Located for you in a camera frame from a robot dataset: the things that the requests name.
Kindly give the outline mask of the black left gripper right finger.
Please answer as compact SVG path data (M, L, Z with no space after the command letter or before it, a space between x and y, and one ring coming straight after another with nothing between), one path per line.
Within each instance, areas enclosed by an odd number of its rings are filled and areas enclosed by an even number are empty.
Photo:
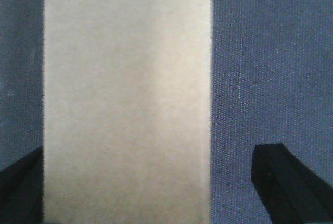
M255 146L251 180L272 223L332 223L332 186L283 144Z

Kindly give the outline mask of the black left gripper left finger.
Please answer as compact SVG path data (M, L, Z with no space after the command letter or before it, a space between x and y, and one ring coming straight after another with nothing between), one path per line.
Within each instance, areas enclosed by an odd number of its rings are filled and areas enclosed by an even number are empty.
M43 148L1 171L1 223L43 222Z

